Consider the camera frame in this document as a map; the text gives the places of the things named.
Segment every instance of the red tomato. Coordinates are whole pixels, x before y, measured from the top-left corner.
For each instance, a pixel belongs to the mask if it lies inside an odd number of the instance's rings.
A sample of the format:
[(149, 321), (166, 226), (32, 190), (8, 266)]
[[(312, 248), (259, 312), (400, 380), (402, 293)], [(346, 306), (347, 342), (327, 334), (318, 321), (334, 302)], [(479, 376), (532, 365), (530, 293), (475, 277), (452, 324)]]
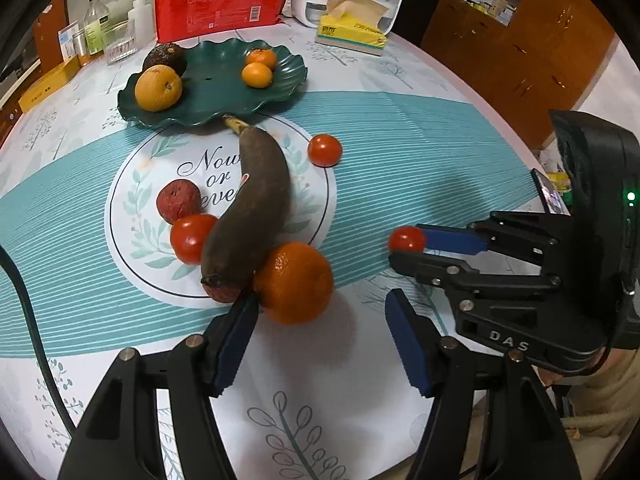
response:
[(421, 253), (427, 246), (427, 237), (422, 229), (405, 225), (395, 229), (389, 237), (389, 251), (414, 251)]
[(218, 221), (213, 215), (202, 213), (189, 215), (174, 222), (169, 241), (178, 259), (187, 265), (199, 265), (204, 240)]
[(340, 162), (342, 145), (335, 137), (327, 134), (314, 136), (306, 147), (306, 154), (314, 166), (329, 168)]

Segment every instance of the tissue box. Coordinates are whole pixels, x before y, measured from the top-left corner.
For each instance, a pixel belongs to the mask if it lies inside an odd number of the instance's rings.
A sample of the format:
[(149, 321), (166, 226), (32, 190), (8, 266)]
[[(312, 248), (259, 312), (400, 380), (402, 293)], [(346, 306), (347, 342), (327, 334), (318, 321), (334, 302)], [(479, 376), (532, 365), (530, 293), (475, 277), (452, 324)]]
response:
[(159, 43), (278, 22), (283, 0), (156, 0)]
[(370, 27), (350, 14), (344, 14), (338, 19), (325, 14), (320, 18), (316, 43), (381, 56), (386, 45), (386, 36), (378, 28)]
[(18, 101), (22, 113), (27, 113), (36, 104), (44, 101), (44, 99), (53, 94), (53, 92), (60, 90), (74, 78), (79, 70), (80, 63), (78, 56), (73, 56), (69, 61), (62, 62), (57, 67), (49, 70), (22, 94), (22, 97)]

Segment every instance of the smartphone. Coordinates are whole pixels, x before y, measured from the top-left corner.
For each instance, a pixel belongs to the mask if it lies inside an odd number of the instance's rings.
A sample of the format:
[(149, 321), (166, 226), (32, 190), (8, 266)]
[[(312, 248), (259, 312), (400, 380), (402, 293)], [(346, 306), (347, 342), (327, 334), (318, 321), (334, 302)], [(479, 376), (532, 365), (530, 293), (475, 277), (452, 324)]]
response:
[(568, 215), (569, 212), (564, 202), (562, 202), (562, 197), (548, 177), (538, 170), (531, 170), (531, 176), (536, 184), (545, 212), (555, 215)]

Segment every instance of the green fruit plate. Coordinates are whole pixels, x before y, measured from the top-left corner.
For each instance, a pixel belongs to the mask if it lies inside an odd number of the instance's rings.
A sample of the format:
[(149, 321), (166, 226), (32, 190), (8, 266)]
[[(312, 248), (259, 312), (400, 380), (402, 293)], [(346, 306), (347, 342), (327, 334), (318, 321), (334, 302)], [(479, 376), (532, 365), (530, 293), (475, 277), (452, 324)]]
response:
[[(246, 55), (256, 48), (271, 48), (278, 57), (273, 82), (264, 89), (249, 88), (240, 76)], [(150, 128), (172, 123), (199, 126), (223, 114), (247, 115), (263, 104), (286, 101), (306, 81), (302, 56), (294, 56), (287, 47), (272, 47), (262, 40), (203, 41), (186, 48), (184, 53), (187, 70), (182, 75), (180, 100), (167, 110), (145, 112), (134, 95), (141, 74), (132, 74), (124, 89), (118, 92), (118, 111), (125, 121), (136, 121)]]

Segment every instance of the yellow box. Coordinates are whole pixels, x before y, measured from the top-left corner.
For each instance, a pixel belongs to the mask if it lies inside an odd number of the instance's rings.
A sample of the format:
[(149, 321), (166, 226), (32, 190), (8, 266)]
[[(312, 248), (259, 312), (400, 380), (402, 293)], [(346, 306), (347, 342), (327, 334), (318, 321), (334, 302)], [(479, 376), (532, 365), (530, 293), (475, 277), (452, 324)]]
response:
[(335, 19), (329, 14), (320, 18), (316, 43), (329, 44), (359, 50), (380, 56), (386, 45), (386, 36), (350, 14)]
[(32, 84), (22, 95), (18, 103), (23, 113), (31, 110), (36, 104), (44, 101), (53, 92), (60, 90), (71, 81), (80, 70), (78, 56), (73, 56), (66, 63), (60, 63)]

